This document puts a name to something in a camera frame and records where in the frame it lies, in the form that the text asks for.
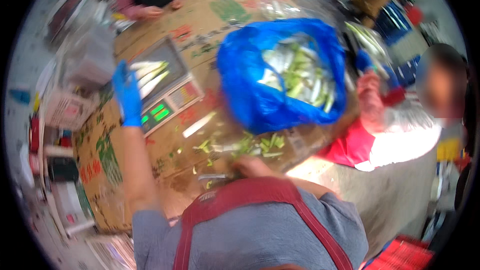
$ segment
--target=red apron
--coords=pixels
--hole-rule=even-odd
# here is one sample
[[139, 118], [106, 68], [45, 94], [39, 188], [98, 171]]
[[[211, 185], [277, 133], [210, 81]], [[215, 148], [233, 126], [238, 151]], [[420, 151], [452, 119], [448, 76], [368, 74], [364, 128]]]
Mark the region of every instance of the red apron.
[[297, 187], [288, 179], [259, 177], [240, 179], [198, 196], [185, 209], [181, 218], [182, 232], [178, 243], [174, 270], [187, 270], [193, 227], [219, 217], [233, 209], [255, 203], [282, 202], [293, 205], [309, 229], [327, 250], [338, 270], [353, 270], [350, 259], [339, 243], [310, 211]]
[[[391, 90], [381, 99], [383, 105], [393, 106], [405, 100], [405, 89], [402, 87]], [[355, 165], [370, 160], [370, 152], [375, 137], [363, 127], [360, 117], [332, 144], [317, 152], [317, 156], [333, 163], [355, 167]]]

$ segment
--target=pink sleeve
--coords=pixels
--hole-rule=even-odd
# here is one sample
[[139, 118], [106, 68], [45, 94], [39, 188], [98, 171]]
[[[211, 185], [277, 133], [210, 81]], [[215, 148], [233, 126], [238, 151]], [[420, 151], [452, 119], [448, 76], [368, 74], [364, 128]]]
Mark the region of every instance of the pink sleeve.
[[135, 4], [135, 0], [117, 0], [117, 11], [120, 14], [127, 16], [130, 20], [137, 20], [136, 12], [139, 9], [145, 8], [145, 5]]
[[380, 78], [372, 70], [357, 81], [360, 121], [369, 133], [379, 133], [384, 129], [385, 107], [379, 94]]

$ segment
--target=cardboard sheet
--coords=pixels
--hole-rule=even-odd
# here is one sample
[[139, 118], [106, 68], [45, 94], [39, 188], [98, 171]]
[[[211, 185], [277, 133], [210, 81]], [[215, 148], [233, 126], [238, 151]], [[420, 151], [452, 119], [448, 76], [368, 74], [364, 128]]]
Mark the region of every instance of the cardboard sheet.
[[[185, 0], [182, 9], [166, 13], [155, 22], [136, 23], [115, 40], [117, 61], [131, 60], [165, 35], [175, 40], [181, 54], [205, 93], [195, 103], [154, 131], [145, 139], [158, 185], [164, 212], [174, 218], [203, 191], [193, 172], [224, 172], [231, 155], [207, 155], [192, 149], [211, 135], [218, 144], [231, 144], [243, 137], [242, 127], [231, 118], [219, 90], [216, 52], [226, 34], [238, 29], [232, 20], [249, 23], [264, 21], [257, 9], [259, 0]], [[182, 132], [210, 111], [217, 115], [199, 132], [185, 139]], [[278, 132], [285, 135], [284, 154], [264, 159], [275, 171], [286, 172], [339, 136], [357, 117], [356, 98], [349, 98], [345, 115], [329, 126], [301, 125]], [[85, 193], [94, 216], [104, 231], [123, 231], [132, 227], [132, 215], [123, 194], [123, 145], [121, 116], [111, 86], [101, 92], [101, 104], [80, 132], [74, 134], [75, 157]], [[258, 138], [270, 138], [271, 133]], [[207, 159], [218, 159], [207, 166]]]

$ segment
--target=apron strap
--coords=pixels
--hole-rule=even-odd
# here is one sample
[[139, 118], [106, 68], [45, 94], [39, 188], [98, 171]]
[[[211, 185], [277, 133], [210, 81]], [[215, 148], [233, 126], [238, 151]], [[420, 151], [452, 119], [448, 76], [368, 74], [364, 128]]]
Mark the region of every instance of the apron strap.
[[353, 270], [345, 251], [318, 221], [302, 199], [297, 187], [288, 179], [259, 177], [240, 179], [221, 189], [198, 196], [182, 214], [182, 233], [177, 246], [174, 270], [187, 270], [193, 227], [250, 204], [279, 202], [293, 205], [299, 216], [327, 250], [338, 270]]

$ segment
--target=blue glove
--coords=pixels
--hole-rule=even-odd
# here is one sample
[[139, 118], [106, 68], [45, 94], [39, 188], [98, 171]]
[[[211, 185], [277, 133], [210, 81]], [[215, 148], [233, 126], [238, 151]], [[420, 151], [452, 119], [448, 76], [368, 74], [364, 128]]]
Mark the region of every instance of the blue glove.
[[355, 59], [355, 67], [361, 72], [365, 72], [369, 68], [373, 68], [374, 63], [370, 58], [369, 54], [365, 50], [359, 50], [357, 53], [357, 58]]
[[112, 77], [118, 105], [123, 110], [123, 126], [141, 127], [142, 100], [137, 87], [135, 71], [127, 70], [125, 60], [120, 61]]
[[395, 74], [395, 72], [392, 70], [392, 68], [390, 68], [389, 66], [387, 66], [385, 64], [382, 65], [382, 66], [383, 66], [383, 69], [385, 69], [385, 71], [388, 73], [388, 76], [390, 76], [390, 78], [387, 80], [388, 87], [390, 89], [395, 89], [395, 88], [400, 87], [399, 79], [398, 79], [397, 75]]

